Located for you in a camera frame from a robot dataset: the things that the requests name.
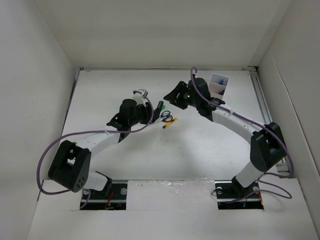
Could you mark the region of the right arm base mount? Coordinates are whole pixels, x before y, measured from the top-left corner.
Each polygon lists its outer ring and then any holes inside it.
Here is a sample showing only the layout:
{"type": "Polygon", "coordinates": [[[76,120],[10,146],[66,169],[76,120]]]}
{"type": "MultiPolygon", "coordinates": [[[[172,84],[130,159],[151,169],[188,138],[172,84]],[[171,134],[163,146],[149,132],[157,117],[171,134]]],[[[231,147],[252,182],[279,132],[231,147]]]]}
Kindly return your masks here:
{"type": "Polygon", "coordinates": [[[231,180],[216,180],[211,195],[219,210],[263,210],[264,204],[257,181],[249,187],[237,186],[231,180]]]}

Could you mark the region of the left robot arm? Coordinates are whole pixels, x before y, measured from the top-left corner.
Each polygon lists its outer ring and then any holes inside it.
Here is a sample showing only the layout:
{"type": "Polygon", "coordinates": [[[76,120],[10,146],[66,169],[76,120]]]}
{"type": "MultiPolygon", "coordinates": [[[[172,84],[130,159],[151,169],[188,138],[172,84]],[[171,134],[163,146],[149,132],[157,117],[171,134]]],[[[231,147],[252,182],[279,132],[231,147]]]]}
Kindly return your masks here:
{"type": "Polygon", "coordinates": [[[98,197],[107,198],[112,191],[112,180],[100,172],[91,171],[91,160],[106,148],[123,141],[133,132],[133,126],[154,123],[160,116],[163,104],[160,101],[153,109],[149,102],[139,104],[134,99],[123,100],[119,112],[102,132],[78,142],[65,140],[59,145],[48,171],[49,179],[74,193],[82,189],[94,190],[98,197]]]}

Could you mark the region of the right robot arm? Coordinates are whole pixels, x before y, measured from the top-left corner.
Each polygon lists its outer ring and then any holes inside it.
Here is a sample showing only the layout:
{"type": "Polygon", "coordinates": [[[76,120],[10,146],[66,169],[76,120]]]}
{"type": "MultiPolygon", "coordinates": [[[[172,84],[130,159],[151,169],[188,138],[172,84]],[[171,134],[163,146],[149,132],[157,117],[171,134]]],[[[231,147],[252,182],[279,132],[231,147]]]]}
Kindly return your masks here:
{"type": "Polygon", "coordinates": [[[203,78],[196,77],[188,83],[180,81],[164,100],[182,110],[189,106],[196,108],[202,117],[228,128],[249,143],[249,162],[231,180],[231,191],[237,197],[248,194],[250,186],[288,153],[276,123],[261,124],[229,109],[223,100],[211,96],[203,78]]]}

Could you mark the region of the yellow highlighter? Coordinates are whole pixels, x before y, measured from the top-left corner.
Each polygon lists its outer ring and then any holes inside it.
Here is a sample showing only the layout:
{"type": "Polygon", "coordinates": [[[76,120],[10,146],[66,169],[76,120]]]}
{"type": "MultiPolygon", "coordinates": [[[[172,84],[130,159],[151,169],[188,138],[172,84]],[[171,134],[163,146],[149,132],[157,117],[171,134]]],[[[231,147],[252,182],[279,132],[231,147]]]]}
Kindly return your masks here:
{"type": "Polygon", "coordinates": [[[158,105],[157,105],[157,108],[156,108],[156,111],[157,111],[158,113],[160,113],[160,112],[162,111],[163,105],[164,105],[164,102],[163,102],[163,101],[159,101],[159,102],[158,102],[158,105]]]}

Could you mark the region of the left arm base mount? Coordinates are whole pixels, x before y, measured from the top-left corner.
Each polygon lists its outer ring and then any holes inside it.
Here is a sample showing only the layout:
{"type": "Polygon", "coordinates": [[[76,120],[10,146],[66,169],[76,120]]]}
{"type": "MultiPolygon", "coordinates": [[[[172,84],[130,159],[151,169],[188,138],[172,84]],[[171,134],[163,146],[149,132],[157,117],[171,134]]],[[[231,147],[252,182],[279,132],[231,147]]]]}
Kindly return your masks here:
{"type": "Polygon", "coordinates": [[[107,183],[106,194],[102,191],[83,190],[80,210],[124,211],[127,208],[127,180],[113,180],[107,183]]]}

